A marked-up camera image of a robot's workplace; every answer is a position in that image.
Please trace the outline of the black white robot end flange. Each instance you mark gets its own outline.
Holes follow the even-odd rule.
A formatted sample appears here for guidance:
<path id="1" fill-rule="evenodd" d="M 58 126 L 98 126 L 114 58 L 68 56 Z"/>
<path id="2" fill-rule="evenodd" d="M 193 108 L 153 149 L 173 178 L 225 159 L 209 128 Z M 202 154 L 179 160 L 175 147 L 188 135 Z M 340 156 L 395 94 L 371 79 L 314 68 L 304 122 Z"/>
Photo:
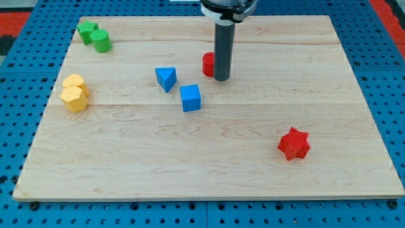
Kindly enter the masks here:
<path id="1" fill-rule="evenodd" d="M 229 26 L 252 15 L 258 0 L 200 0 L 200 3 L 203 15 L 218 25 Z"/>

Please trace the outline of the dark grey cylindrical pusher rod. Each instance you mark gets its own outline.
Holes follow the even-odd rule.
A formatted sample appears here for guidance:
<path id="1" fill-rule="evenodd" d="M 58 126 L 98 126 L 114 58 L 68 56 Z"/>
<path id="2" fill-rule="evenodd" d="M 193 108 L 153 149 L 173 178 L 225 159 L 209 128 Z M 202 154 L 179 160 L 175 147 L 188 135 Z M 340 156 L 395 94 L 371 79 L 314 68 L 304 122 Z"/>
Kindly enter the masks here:
<path id="1" fill-rule="evenodd" d="M 230 78 L 235 25 L 215 25 L 213 77 L 217 81 Z"/>

